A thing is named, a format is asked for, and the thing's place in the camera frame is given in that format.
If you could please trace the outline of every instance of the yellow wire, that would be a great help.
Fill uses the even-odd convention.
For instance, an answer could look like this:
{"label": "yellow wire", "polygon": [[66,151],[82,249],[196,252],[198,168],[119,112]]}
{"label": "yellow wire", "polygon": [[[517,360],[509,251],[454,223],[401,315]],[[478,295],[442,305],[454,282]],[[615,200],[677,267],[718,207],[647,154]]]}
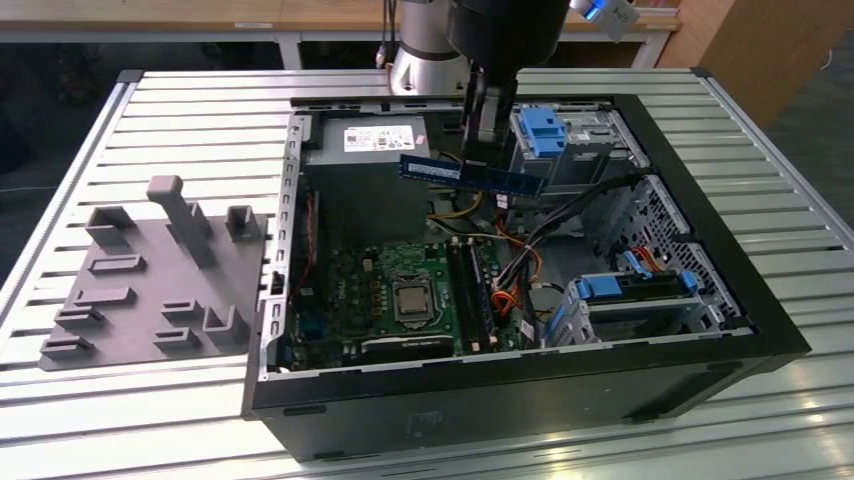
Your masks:
{"label": "yellow wire", "polygon": [[658,263],[658,260],[655,260],[655,255],[653,255],[653,251],[650,250],[650,247],[642,247],[642,248],[643,248],[643,250],[646,251],[646,253],[649,255],[646,259],[650,262],[653,262],[653,264],[655,265],[655,268],[658,268],[661,271],[665,271],[665,269],[662,268],[662,266]]}
{"label": "yellow wire", "polygon": [[459,157],[457,155],[454,155],[451,152],[439,152],[442,155],[445,155],[446,157],[457,160],[457,163],[463,163],[463,161],[459,159]]}
{"label": "yellow wire", "polygon": [[481,204],[483,203],[483,192],[478,192],[478,196],[475,197],[475,204],[469,207],[466,210],[461,210],[459,212],[451,212],[451,213],[435,213],[431,215],[427,215],[427,218],[441,218],[441,219],[454,219],[454,218],[462,218],[466,215],[469,215],[471,212],[474,212],[478,207],[481,207]]}
{"label": "yellow wire", "polygon": [[462,232],[453,232],[451,230],[449,230],[447,228],[445,228],[445,225],[442,225],[441,223],[433,222],[434,225],[437,227],[439,227],[442,230],[445,230],[445,232],[451,235],[453,237],[483,237],[483,238],[495,238],[498,240],[505,240],[505,237],[499,237],[498,235],[490,235],[489,233],[462,233]]}

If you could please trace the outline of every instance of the cpu socket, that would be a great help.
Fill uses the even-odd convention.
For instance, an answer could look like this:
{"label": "cpu socket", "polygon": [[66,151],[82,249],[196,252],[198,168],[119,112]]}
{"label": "cpu socket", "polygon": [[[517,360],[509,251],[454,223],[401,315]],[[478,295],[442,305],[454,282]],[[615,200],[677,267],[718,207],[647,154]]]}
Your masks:
{"label": "cpu socket", "polygon": [[435,315],[430,275],[398,275],[391,283],[391,290],[395,320],[411,330],[423,328]]}

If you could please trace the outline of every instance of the power supply label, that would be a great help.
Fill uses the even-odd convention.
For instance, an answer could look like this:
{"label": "power supply label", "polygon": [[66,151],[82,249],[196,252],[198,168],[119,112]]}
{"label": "power supply label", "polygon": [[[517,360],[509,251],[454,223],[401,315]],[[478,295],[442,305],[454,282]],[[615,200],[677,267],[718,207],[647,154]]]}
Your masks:
{"label": "power supply label", "polygon": [[345,152],[382,152],[415,150],[410,125],[350,127],[345,130]]}

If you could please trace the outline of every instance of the black cylinder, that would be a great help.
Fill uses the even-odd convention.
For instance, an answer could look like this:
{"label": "black cylinder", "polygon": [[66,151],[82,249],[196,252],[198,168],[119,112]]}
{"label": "black cylinder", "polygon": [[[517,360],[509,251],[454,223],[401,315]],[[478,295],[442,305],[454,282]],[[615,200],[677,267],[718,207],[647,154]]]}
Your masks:
{"label": "black cylinder", "polygon": [[493,78],[515,77],[555,52],[569,0],[451,0],[449,41]]}

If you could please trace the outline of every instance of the metal rail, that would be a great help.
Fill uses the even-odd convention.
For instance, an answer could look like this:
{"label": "metal rail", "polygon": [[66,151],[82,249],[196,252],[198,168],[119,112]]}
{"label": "metal rail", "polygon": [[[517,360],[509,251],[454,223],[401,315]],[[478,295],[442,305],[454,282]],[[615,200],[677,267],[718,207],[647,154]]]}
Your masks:
{"label": "metal rail", "polygon": [[290,99],[389,93],[374,71],[148,73],[114,92],[16,266],[19,280],[0,295],[0,476],[852,474],[850,229],[714,82],[686,70],[546,69],[525,72],[521,83],[522,93],[641,96],[813,353],[670,421],[307,465],[259,422],[239,418],[246,356],[42,372],[39,348],[83,262],[80,225],[94,205],[160,217],[144,202],[146,182],[154,172],[174,173],[207,214],[249,204],[275,230]]}

